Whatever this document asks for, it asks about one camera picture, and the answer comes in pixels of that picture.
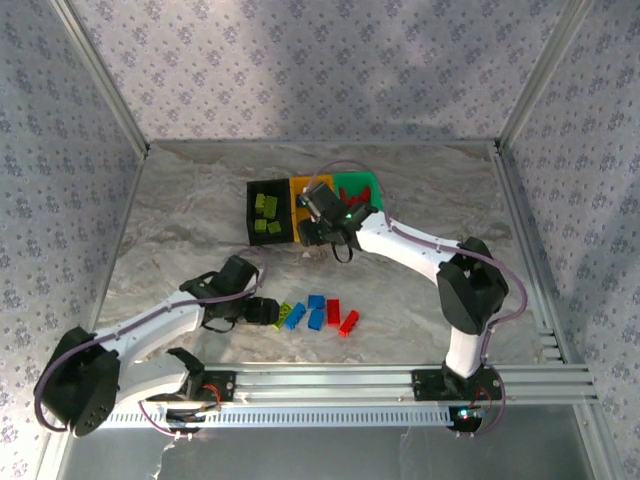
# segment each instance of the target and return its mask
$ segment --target green tray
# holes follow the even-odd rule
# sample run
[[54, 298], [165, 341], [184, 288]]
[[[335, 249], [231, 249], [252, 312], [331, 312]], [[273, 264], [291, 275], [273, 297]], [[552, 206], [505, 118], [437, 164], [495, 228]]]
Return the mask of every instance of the green tray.
[[335, 193], [340, 198], [340, 188], [344, 188], [347, 198], [358, 197], [362, 191], [371, 188], [371, 205], [381, 212], [384, 210], [382, 195], [376, 177], [371, 172], [344, 172], [333, 174]]

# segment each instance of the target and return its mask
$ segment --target metal extrusion rail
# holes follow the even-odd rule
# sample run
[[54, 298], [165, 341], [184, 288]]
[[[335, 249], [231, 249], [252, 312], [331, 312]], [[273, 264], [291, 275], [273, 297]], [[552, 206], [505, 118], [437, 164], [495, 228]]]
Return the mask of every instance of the metal extrusion rail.
[[[238, 364], [207, 367], [237, 372], [232, 403], [201, 428], [449, 425], [448, 407], [468, 402], [416, 402], [411, 372], [438, 365]], [[586, 365], [500, 366], [507, 404], [597, 403]], [[156, 404], [164, 410], [167, 404]], [[191, 409], [196, 403], [171, 404]], [[155, 413], [153, 418], [160, 420]], [[145, 427], [135, 406], [118, 408], [103, 428]]]

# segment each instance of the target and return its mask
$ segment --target black tray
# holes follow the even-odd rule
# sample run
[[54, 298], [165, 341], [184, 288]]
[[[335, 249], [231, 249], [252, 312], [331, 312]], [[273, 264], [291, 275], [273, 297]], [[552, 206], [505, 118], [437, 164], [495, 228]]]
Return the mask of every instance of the black tray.
[[[261, 215], [256, 216], [255, 214], [256, 196], [259, 193], [264, 193], [265, 195], [270, 195], [278, 199], [276, 218], [267, 220], [267, 222], [280, 222], [280, 229], [282, 230], [280, 233], [256, 233], [254, 230], [256, 218], [263, 218]], [[293, 242], [290, 199], [288, 178], [247, 182], [247, 233], [249, 234], [249, 245]]]

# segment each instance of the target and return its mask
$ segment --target metal corner post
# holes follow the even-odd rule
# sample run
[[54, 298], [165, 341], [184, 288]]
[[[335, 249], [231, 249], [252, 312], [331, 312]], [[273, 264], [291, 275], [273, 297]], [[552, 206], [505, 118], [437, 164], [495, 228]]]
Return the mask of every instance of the metal corner post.
[[100, 55], [91, 43], [71, 1], [49, 0], [49, 2], [60, 17], [60, 21], [69, 36], [69, 40], [71, 40], [71, 43], [76, 47], [78, 55], [116, 117], [118, 124], [123, 129], [131, 146], [136, 151], [136, 154], [142, 157], [149, 149], [147, 141], [138, 128], [133, 115], [120, 95]]
[[513, 145], [593, 3], [594, 0], [567, 2], [526, 86], [502, 127], [499, 136], [501, 149]]

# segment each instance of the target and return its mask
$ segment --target glass panel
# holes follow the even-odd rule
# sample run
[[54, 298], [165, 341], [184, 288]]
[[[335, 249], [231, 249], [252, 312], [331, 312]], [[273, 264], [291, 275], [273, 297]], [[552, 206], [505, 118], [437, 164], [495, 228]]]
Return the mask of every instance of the glass panel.
[[64, 480], [413, 480], [592, 477], [570, 406], [511, 407], [492, 433], [445, 428], [208, 429], [191, 442], [152, 429], [74, 439]]

